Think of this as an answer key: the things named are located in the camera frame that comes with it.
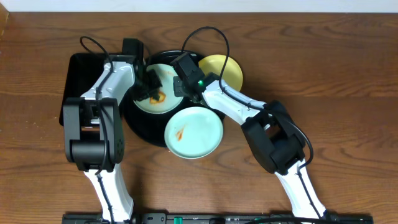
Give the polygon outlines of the mint green plate with stain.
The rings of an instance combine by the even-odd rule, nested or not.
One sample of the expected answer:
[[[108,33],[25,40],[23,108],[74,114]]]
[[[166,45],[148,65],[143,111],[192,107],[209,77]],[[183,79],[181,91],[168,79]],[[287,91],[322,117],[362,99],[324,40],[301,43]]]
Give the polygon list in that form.
[[[159,100],[151,97],[142,101],[134,101],[134,103],[147,113],[164,114],[176,108],[183,100],[182,97],[174,95],[173,80],[177,74],[172,66],[161,63],[149,65],[147,71],[151,70],[156,72],[162,83],[162,87],[158,91]]]

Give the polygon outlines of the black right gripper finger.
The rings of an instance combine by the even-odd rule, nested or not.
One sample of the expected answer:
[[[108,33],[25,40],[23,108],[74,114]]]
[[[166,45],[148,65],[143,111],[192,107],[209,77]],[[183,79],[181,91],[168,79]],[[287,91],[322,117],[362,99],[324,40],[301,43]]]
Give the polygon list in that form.
[[[147,86],[150,90],[157,90],[162,87],[162,82],[154,69],[146,71],[146,74],[148,79]]]
[[[146,100],[146,99],[150,99],[150,97],[154,94],[154,93],[158,93],[159,89],[157,90],[137,90],[136,94],[135,94],[135,100],[136,101],[142,101],[142,100]]]

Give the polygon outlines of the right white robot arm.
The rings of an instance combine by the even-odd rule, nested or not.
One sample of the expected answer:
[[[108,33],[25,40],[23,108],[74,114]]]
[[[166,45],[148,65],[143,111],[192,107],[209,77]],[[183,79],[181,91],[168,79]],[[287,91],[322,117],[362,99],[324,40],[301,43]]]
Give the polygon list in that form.
[[[307,172],[313,146],[279,101],[252,99],[231,87],[223,73],[206,72],[190,52],[166,60],[172,68],[172,94],[219,111],[238,123],[259,165],[277,176],[295,217],[324,219],[326,208],[318,199]]]

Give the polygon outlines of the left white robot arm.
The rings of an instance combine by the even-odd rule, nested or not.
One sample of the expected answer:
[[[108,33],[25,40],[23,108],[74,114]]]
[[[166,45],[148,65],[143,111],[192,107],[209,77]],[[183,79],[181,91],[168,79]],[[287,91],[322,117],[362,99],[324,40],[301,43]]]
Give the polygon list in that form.
[[[146,70],[144,44],[125,38],[121,54],[104,52],[103,72],[79,97],[62,106],[65,155],[90,179],[102,206],[99,215],[64,214],[63,223],[130,223],[134,201],[124,182],[120,163],[124,133],[119,112],[123,98],[159,99],[162,86]]]

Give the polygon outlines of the yellow green scrub sponge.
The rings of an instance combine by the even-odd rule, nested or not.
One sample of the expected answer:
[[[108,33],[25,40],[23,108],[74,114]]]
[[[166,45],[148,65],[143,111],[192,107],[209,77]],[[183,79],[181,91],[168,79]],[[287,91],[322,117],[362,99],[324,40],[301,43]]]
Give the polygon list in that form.
[[[156,104],[159,104],[159,103],[163,103],[165,101],[166,97],[167,96],[166,96],[165,93],[163,93],[162,91],[159,91],[158,93],[154,93],[150,97],[149,103],[151,105],[156,105]]]

